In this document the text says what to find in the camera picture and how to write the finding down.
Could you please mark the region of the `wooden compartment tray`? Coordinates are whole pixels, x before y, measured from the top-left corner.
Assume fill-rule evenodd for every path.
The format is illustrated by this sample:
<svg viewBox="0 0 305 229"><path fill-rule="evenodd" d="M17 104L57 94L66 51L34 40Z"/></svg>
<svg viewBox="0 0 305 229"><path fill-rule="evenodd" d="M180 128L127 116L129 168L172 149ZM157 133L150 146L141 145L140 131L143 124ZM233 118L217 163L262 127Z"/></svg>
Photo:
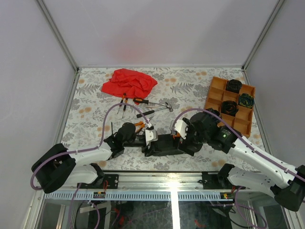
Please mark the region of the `wooden compartment tray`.
<svg viewBox="0 0 305 229"><path fill-rule="evenodd" d="M255 87L239 80L213 77L204 108L216 110L229 126L249 138L254 98Z"/></svg>

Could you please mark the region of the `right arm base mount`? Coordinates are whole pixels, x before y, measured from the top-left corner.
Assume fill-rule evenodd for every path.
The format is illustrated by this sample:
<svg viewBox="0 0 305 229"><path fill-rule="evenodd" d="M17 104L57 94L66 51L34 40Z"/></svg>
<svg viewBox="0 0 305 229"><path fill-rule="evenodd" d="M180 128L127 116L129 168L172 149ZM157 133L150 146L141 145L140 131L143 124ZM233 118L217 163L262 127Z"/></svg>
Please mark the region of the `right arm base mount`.
<svg viewBox="0 0 305 229"><path fill-rule="evenodd" d="M241 185L236 181L229 180L228 171L219 172L202 172L201 179L197 181L204 189L233 189L233 186L240 187Z"/></svg>

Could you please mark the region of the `black plastic tool case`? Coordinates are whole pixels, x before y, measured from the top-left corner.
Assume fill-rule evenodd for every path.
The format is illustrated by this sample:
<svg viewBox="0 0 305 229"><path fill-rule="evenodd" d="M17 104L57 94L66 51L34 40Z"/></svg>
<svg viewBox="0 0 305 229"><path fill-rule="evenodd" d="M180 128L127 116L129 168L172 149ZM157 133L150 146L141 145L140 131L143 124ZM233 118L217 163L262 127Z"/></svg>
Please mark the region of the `black plastic tool case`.
<svg viewBox="0 0 305 229"><path fill-rule="evenodd" d="M187 154L194 156L202 149L202 143L194 143L181 137L173 137L171 134L159 135L158 140L151 142L149 146L142 147L145 157L150 156L174 156Z"/></svg>

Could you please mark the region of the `black orange rolled cloth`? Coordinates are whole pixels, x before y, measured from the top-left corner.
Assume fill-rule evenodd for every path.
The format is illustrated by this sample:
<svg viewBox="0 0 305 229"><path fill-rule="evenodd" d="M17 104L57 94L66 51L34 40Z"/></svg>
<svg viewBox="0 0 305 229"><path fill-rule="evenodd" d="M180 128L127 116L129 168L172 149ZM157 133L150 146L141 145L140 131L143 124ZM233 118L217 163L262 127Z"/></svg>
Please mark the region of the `black orange rolled cloth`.
<svg viewBox="0 0 305 229"><path fill-rule="evenodd" d="M221 113L235 117L238 111L239 107L235 101L227 100L222 102Z"/></svg>

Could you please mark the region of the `dark rolled cloth top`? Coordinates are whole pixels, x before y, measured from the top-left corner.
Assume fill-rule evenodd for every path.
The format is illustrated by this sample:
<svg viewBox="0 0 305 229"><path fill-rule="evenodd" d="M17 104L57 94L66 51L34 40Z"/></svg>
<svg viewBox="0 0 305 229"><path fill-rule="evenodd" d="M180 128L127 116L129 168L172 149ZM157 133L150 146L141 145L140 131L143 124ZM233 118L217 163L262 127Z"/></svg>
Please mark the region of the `dark rolled cloth top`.
<svg viewBox="0 0 305 229"><path fill-rule="evenodd" d="M226 90L238 94L242 88L242 82L236 79L229 80L226 84Z"/></svg>

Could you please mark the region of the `steel claw hammer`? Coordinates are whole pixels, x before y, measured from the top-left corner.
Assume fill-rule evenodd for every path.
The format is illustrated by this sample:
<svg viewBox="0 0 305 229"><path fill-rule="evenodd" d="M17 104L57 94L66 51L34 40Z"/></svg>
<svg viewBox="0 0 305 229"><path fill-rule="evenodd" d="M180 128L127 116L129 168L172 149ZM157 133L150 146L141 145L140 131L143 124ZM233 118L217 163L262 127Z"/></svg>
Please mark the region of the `steel claw hammer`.
<svg viewBox="0 0 305 229"><path fill-rule="evenodd" d="M148 108L147 111L143 112L144 116L151 115L155 112L161 111L161 110L169 110L169 112L173 112L172 105L166 102L165 104L157 104L157 103L152 103L153 106L147 106Z"/></svg>

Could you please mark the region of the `aluminium front rail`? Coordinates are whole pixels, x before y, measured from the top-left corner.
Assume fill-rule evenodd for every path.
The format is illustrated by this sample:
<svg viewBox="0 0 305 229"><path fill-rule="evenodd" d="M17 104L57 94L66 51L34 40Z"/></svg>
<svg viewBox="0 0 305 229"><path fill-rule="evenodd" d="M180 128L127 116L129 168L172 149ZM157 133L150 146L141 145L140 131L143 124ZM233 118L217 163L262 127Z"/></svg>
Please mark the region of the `aluminium front rail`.
<svg viewBox="0 0 305 229"><path fill-rule="evenodd" d="M229 169L229 180L236 181L241 186L245 185L249 188L255 187L255 182L258 185L264 186L273 186L277 185L280 188L286 188L293 181L294 176L288 174L285 171L275 171L273 170L273 174L263 175L262 173L250 172L239 169L237 167L233 167ZM61 187L72 187L76 186L80 183L91 184L98 177L103 177L105 174L98 167L95 169L94 167L88 165L83 167L77 167L73 171L64 171L58 172L55 174L54 178L51 178L50 175L46 175L45 177L38 180L39 186L34 185L34 178L36 175L34 174L31 178L30 185L35 190L44 190L45 193L51 193L58 190ZM169 174L150 174L150 173L141 173L139 175L135 175L133 182L139 183L144 182L148 184L160 185L162 187L169 186L170 184L184 184L188 183L186 180L190 178L191 174L181 174L181 173L169 173Z"/></svg>

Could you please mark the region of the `red crumpled cloth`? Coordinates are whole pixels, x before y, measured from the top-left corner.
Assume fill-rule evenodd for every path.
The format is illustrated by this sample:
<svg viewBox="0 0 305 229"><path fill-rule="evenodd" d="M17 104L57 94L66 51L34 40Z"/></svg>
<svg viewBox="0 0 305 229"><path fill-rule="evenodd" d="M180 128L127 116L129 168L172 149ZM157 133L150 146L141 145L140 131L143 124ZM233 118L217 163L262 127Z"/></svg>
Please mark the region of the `red crumpled cloth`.
<svg viewBox="0 0 305 229"><path fill-rule="evenodd" d="M127 98L146 98L158 82L151 76L128 69L118 69L111 79L104 83L101 92L116 97L126 93Z"/></svg>

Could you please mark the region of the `orange handled needle-nose pliers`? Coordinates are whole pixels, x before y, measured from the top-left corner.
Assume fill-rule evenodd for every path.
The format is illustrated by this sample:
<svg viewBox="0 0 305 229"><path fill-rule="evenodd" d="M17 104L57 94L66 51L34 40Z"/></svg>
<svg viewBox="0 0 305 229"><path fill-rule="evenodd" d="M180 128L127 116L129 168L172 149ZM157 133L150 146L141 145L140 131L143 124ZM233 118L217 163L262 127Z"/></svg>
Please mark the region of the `orange handled needle-nose pliers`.
<svg viewBox="0 0 305 229"><path fill-rule="evenodd" d="M152 124L151 124L151 120L153 119L153 116L148 118L148 122L149 123L145 123L143 121L140 121L136 124L134 124L135 127L137 127L138 129L135 131L136 133L139 133L140 131L142 131L143 128L145 127L152 127Z"/></svg>

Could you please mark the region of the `blue green rolled cloth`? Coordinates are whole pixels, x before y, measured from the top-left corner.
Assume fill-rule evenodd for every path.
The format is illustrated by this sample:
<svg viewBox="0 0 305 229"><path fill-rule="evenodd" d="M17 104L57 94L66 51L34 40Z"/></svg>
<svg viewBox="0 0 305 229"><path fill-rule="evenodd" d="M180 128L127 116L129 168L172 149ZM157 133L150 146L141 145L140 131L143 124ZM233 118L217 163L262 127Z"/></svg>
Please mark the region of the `blue green rolled cloth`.
<svg viewBox="0 0 305 229"><path fill-rule="evenodd" d="M254 98L249 94L243 93L239 96L238 104L240 106L252 109L254 106Z"/></svg>

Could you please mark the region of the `dark floral rolled cloth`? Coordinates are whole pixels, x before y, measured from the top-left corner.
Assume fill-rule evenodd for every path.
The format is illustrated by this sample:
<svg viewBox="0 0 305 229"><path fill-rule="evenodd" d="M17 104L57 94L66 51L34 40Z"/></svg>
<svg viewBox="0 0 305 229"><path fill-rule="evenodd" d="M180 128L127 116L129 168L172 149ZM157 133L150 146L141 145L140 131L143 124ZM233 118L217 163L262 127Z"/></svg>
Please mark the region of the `dark floral rolled cloth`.
<svg viewBox="0 0 305 229"><path fill-rule="evenodd" d="M208 108L207 111L209 111L209 112L211 112L211 113L217 115L219 118L222 118L222 117L221 117L221 113L220 113L218 110L215 110L215 109L213 109L213 108Z"/></svg>

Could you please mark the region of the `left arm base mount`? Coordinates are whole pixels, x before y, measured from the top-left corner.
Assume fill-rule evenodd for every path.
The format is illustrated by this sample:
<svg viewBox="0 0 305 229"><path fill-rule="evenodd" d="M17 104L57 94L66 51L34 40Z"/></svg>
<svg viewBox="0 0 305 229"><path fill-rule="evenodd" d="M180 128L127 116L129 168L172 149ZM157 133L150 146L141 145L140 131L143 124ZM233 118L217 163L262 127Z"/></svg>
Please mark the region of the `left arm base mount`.
<svg viewBox="0 0 305 229"><path fill-rule="evenodd" d="M82 189L117 189L119 184L118 174L105 174L103 177L98 177L91 184L82 183Z"/></svg>

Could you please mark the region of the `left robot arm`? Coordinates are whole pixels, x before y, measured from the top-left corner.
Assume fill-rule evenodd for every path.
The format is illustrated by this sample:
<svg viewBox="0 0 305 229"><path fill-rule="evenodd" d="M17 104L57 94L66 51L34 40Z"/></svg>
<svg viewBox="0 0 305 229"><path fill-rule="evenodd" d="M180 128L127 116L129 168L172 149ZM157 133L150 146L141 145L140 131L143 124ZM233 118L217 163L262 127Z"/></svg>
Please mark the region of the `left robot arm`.
<svg viewBox="0 0 305 229"><path fill-rule="evenodd" d="M97 163L122 155L144 127L144 122L124 123L101 146L73 150L71 154L62 143L55 144L31 167L33 178L46 194L67 186L106 188L105 174Z"/></svg>

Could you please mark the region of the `small orange black screwdriver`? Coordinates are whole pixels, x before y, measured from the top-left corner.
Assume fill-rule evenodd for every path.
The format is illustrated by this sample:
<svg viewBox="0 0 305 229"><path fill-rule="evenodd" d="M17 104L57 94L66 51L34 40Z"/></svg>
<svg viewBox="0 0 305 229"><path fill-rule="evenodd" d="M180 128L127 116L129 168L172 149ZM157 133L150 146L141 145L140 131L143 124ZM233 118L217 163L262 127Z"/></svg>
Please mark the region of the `small orange black screwdriver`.
<svg viewBox="0 0 305 229"><path fill-rule="evenodd" d="M123 104L123 101L124 101L125 97L126 97L126 93L123 93L122 98L121 98L121 101L120 101L120 105L119 105L119 109L118 109L117 114L118 114L119 111L120 111L120 108L121 108L121 106L122 106L122 104Z"/></svg>

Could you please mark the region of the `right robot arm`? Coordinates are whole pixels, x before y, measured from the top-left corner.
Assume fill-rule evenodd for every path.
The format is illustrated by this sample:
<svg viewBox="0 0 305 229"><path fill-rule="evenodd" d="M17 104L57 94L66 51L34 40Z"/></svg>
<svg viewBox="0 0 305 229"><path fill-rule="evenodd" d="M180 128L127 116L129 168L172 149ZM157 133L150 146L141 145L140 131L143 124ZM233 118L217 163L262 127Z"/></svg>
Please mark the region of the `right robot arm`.
<svg viewBox="0 0 305 229"><path fill-rule="evenodd" d="M177 120L173 129L182 138L182 146L195 151L195 147L208 144L213 149L237 157L259 170L248 172L233 165L224 165L217 176L218 185L244 186L265 193L282 207L297 212L305 200L305 167L295 167L255 147L246 137L222 119L207 110L193 116L193 120Z"/></svg>

